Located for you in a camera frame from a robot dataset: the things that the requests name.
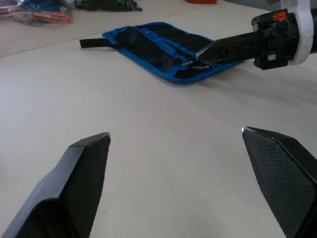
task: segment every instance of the black velcro strap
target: black velcro strap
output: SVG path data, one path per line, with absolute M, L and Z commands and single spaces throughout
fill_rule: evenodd
M 81 48 L 93 48 L 93 47 L 110 47 L 113 49 L 122 49 L 124 46 L 121 44 L 114 45 L 108 39 L 85 39 L 79 40 Z

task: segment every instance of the tool pouch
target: tool pouch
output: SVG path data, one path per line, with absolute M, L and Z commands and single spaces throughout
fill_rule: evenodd
M 196 52 L 212 40 L 164 22 L 122 27 L 103 33 L 103 37 L 80 40 L 81 48 L 117 49 L 150 72 L 175 83 L 198 81 L 237 64 L 196 61 Z

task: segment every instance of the orange label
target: orange label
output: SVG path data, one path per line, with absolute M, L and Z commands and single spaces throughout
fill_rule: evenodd
M 284 21 L 286 19 L 286 12 L 277 12 L 274 14 L 273 20 L 274 21 Z

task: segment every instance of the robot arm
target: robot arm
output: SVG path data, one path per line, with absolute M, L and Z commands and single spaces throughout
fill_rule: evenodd
M 255 59 L 261 69 L 303 63 L 317 52 L 317 8 L 310 9 L 310 0 L 281 3 L 283 10 L 252 20 L 253 32 L 214 41 L 197 53 L 197 60 L 225 64 Z

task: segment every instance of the table surface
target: table surface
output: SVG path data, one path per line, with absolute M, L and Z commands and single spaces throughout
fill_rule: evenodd
M 262 13 L 220 1 L 155 20 L 219 39 L 249 32 Z M 248 61 L 175 85 L 78 40 L 1 57 L 0 234 L 68 145 L 109 131 L 92 238 L 284 238 L 241 128 L 296 137 L 317 155 L 315 65 L 262 71 Z

